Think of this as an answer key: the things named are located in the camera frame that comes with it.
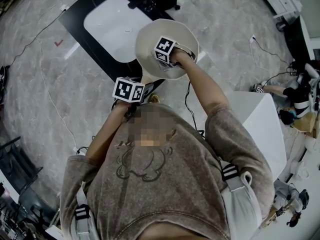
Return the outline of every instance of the person's right hand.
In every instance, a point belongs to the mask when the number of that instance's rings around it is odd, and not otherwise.
[[[175,64],[179,62],[181,65],[183,65],[185,62],[191,61],[193,62],[193,59],[184,51],[179,48],[173,48],[173,52],[170,55],[170,61]]]

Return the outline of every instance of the shoe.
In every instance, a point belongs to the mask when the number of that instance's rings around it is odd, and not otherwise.
[[[160,103],[160,99],[158,95],[156,95],[155,93],[152,93],[148,99],[148,103]]]

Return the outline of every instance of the black cable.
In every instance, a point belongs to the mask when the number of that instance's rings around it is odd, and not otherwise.
[[[188,107],[188,104],[187,104],[187,98],[188,98],[189,93],[190,93],[190,85],[191,85],[191,82],[189,81],[188,90],[186,91],[185,98],[184,98],[184,104],[185,104],[186,108],[189,110],[189,112],[190,112],[190,114],[191,114],[191,116],[192,116],[192,120],[193,120],[193,123],[194,123],[194,128],[195,128],[195,130],[196,130],[202,137],[204,137],[205,131],[204,131],[204,130],[198,130],[198,129],[197,129],[197,124],[196,124],[196,119],[195,119],[195,113]]]
[[[277,56],[277,57],[280,59],[280,61],[282,61],[283,63],[285,63],[285,64],[287,64],[287,65],[289,66],[289,64],[288,64],[285,60],[283,60],[278,54],[272,53],[272,52],[269,52],[269,51],[263,49],[263,48],[260,46],[260,44],[258,43],[257,39],[254,38],[254,37],[252,37],[252,38],[254,39],[254,41],[257,43],[257,45],[260,47],[260,49],[261,49],[262,51],[264,51],[264,52],[266,52],[266,53],[268,53],[268,54]]]
[[[20,57],[26,50],[26,48],[31,45],[36,39],[37,37],[45,30],[47,29],[50,25],[52,25],[52,23],[54,23],[64,12],[66,11],[66,9],[64,9],[58,17],[56,17],[49,25],[47,25],[45,28],[43,28],[36,36],[35,38],[31,41],[31,43],[27,44],[24,48],[23,48],[23,51],[19,54],[19,55],[16,55],[12,61],[12,63],[10,65],[8,65],[7,67],[11,67],[13,65],[13,63],[15,62],[16,58]]]
[[[282,75],[282,74],[290,74],[291,72],[283,72],[283,73],[278,73],[278,74],[276,74],[276,75],[274,75],[273,77],[271,77],[271,78],[269,78],[266,82],[265,82],[265,84],[261,87],[261,89],[264,89],[264,87],[266,86],[266,84],[271,80],[271,79],[273,79],[273,78],[275,78],[275,77],[277,77],[277,76],[279,76],[279,75]]]
[[[79,155],[79,154],[80,154],[80,150],[82,150],[82,149],[88,150],[88,148],[89,148],[89,147],[87,147],[87,146],[82,146],[82,147],[80,147],[80,148],[76,151],[76,154]]]

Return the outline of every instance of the red mark on floor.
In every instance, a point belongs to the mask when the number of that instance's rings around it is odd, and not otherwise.
[[[54,44],[56,47],[58,47],[59,45],[61,45],[62,42],[63,42],[63,40],[61,40],[60,42],[54,42]]]

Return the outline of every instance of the person's arm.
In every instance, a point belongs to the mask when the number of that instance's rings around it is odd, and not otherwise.
[[[183,50],[175,49],[171,55],[171,61],[179,62],[182,65],[207,115],[209,115],[216,105],[229,105],[228,99],[219,85]]]
[[[115,133],[124,120],[130,103],[119,100],[109,114],[105,123],[94,137],[85,156],[95,160],[100,166],[105,161],[108,148]]]
[[[226,96],[216,82],[183,51],[174,51],[171,59],[179,62],[185,69],[195,94],[208,115],[205,122],[206,142],[217,156],[237,165],[240,173],[251,173],[251,187],[259,201],[262,217],[267,217],[275,197],[268,162],[234,115]]]
[[[281,87],[281,86],[275,86],[275,85],[265,85],[263,87],[263,91],[265,93],[274,93],[280,97],[283,97],[283,98],[288,98],[287,95],[284,95],[284,92],[285,92],[285,89],[284,87]]]

